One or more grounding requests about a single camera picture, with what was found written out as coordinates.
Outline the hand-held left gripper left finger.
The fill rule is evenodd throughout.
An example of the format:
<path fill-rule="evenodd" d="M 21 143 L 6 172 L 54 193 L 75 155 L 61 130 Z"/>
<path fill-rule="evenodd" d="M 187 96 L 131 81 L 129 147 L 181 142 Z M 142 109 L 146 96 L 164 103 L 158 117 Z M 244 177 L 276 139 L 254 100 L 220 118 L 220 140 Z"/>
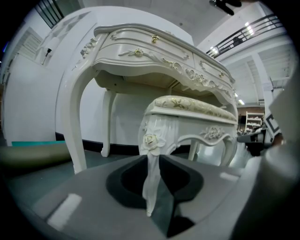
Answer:
<path fill-rule="evenodd" d="M 120 205 L 108 193 L 106 179 L 139 157 L 109 163 L 93 159 L 91 168 L 74 174 L 70 162 L 8 177 L 13 196 L 36 219 L 71 240 L 165 240 L 143 209 Z"/>

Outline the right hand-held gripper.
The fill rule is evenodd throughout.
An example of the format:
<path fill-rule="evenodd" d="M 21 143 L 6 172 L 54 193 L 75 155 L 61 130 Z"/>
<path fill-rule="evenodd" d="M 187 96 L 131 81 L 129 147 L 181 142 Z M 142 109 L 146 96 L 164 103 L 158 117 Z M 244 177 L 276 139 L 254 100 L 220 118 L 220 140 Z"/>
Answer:
<path fill-rule="evenodd" d="M 252 156 L 273 147 L 274 137 L 281 133 L 285 143 L 299 145 L 299 80 L 290 80 L 285 89 L 271 104 L 270 114 L 264 120 L 264 127 L 254 133 L 240 135 L 237 142 L 247 143 Z"/>

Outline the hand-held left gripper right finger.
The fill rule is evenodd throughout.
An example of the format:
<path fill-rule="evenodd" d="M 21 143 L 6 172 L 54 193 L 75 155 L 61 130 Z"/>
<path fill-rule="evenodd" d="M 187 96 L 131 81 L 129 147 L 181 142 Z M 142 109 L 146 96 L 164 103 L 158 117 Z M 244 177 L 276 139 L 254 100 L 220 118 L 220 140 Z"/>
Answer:
<path fill-rule="evenodd" d="M 164 160 L 200 173 L 202 189 L 179 204 L 194 225 L 170 240 L 290 240 L 299 235 L 299 143 L 269 148 L 237 171 Z"/>

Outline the cream floral upholstered stool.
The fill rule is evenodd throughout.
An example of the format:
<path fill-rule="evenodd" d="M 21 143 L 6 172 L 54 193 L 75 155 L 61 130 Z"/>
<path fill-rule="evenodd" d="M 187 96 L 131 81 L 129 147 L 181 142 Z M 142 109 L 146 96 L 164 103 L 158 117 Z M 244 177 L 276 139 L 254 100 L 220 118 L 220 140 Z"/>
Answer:
<path fill-rule="evenodd" d="M 148 158 L 148 174 L 142 196 L 146 201 L 146 215 L 150 217 L 157 202 L 161 169 L 160 155 L 169 155 L 190 140 L 188 159 L 193 160 L 198 144 L 211 147 L 223 142 L 225 152 L 221 166 L 228 166 L 237 149 L 237 117 L 232 113 L 181 96 L 162 96 L 146 108 L 139 132 L 139 154 Z"/>

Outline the white ornate dressing table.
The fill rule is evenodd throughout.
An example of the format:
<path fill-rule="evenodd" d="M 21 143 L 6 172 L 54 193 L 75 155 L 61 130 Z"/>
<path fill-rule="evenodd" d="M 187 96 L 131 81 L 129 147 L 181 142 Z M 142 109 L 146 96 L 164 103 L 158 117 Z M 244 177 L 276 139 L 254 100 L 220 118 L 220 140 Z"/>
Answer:
<path fill-rule="evenodd" d="M 110 151 L 110 118 L 116 94 L 140 95 L 158 90 L 162 96 L 188 97 L 224 109 L 238 119 L 232 78 L 217 60 L 165 31 L 142 24 L 94 29 L 82 58 L 65 83 L 61 106 L 64 137 L 74 171 L 86 169 L 80 101 L 91 80 L 105 88 L 102 154 Z"/>

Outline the person's right forearm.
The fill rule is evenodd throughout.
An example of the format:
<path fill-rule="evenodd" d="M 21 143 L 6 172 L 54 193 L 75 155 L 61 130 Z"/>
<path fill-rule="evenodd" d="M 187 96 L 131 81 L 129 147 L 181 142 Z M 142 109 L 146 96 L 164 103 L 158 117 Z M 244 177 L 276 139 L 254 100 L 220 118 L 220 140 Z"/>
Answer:
<path fill-rule="evenodd" d="M 273 139 L 272 146 L 283 144 L 285 144 L 285 139 L 283 138 L 283 135 L 281 133 L 278 133 Z"/>

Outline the distant wooden shelf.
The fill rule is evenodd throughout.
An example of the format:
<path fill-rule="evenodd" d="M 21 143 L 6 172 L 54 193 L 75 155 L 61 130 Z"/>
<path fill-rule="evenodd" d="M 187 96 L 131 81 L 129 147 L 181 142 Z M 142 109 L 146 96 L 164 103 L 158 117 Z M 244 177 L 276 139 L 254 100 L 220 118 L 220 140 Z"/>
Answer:
<path fill-rule="evenodd" d="M 248 133 L 254 129 L 260 128 L 263 122 L 263 117 L 264 113 L 246 112 L 245 131 Z"/>

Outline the olive rolled mat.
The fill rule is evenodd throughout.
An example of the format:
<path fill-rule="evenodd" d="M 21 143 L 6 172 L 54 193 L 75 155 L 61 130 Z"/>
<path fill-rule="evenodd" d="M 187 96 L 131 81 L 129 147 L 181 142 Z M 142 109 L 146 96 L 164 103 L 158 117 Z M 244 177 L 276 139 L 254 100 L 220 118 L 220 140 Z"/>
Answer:
<path fill-rule="evenodd" d="M 0 147 L 0 168 L 33 170 L 71 161 L 66 144 Z"/>

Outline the teal rolled mat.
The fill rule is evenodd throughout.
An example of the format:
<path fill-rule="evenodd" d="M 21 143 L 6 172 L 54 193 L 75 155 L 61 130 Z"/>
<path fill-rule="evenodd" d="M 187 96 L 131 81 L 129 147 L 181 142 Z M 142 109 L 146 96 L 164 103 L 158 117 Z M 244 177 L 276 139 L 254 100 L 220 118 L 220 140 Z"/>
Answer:
<path fill-rule="evenodd" d="M 52 144 L 65 144 L 65 141 L 45 141 L 45 142 L 25 142 L 15 141 L 12 142 L 13 147 L 27 147 L 27 146 L 40 146 L 40 145 L 52 145 Z"/>

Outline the black balcony railing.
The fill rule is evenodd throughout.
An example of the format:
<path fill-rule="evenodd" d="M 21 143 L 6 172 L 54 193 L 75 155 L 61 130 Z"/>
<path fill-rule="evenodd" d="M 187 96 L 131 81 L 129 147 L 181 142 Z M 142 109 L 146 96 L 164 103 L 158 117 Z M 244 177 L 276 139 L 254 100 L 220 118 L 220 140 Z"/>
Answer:
<path fill-rule="evenodd" d="M 217 45 L 212 46 L 206 54 L 216 58 L 227 51 L 271 30 L 283 28 L 283 24 L 275 14 L 266 15 L 254 22 L 247 22 L 243 28 L 234 32 Z"/>

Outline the black ceiling fixture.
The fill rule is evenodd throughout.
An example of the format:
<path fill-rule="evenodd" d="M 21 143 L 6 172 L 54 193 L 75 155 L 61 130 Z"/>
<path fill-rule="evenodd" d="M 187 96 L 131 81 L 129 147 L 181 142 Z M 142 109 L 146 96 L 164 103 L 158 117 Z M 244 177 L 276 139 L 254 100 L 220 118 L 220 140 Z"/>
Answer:
<path fill-rule="evenodd" d="M 242 3 L 240 0 L 209 0 L 209 3 L 212 6 L 224 11 L 226 14 L 228 14 L 230 16 L 234 15 L 234 11 L 231 8 L 229 8 L 227 6 L 227 4 L 229 4 L 235 8 L 240 8 L 242 6 Z"/>

